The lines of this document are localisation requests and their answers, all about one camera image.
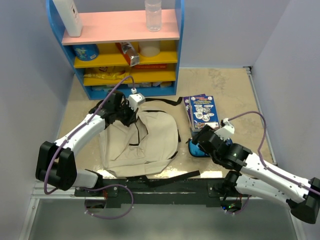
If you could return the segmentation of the blue dinosaur pencil case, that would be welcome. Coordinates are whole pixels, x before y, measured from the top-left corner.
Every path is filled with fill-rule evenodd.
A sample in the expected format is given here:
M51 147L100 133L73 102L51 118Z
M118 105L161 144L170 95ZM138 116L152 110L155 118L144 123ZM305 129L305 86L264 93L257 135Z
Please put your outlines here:
M211 150L214 149L214 147L220 147L222 145L224 146L230 146L233 143L233 141L228 138L226 141L222 141L220 139L218 139L216 142L211 142L208 143L207 146L211 147ZM194 144L192 142L192 138L189 138L186 142L186 144L188 145L188 151L190 153L191 156L195 157L195 158L210 158L211 156L204 151L201 146L199 145L199 143Z

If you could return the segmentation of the beige canvas backpack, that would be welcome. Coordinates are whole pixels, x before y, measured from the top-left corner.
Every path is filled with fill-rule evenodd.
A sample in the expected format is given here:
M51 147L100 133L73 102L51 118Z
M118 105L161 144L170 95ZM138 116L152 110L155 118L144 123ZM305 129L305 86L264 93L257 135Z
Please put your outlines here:
M181 142L174 117L158 109L137 111L129 127L115 121L99 135L103 169L117 178L160 174L177 156Z

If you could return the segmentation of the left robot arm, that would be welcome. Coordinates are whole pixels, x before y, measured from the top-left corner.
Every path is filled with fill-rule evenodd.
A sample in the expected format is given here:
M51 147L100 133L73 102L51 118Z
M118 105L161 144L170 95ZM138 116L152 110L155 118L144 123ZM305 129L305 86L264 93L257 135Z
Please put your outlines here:
M47 186L66 191L72 187L85 188L92 196L99 196L104 190L102 175L88 169L78 170L76 156L95 136L114 122L128 127L137 122L139 105L145 102L140 93L126 97L121 91L109 91L83 121L65 136L54 142L45 141L38 153L35 178L43 182L44 193L51 194Z

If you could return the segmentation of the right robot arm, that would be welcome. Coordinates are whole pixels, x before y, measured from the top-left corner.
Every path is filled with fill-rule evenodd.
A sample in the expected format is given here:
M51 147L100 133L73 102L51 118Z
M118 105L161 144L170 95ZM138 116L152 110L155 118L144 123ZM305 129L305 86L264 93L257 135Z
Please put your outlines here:
M232 125L218 130L206 125L191 139L215 164L229 171L217 190L230 197L239 194L269 200L289 209L302 222L315 224L320 211L320 180L286 172L250 149L230 143L234 132Z

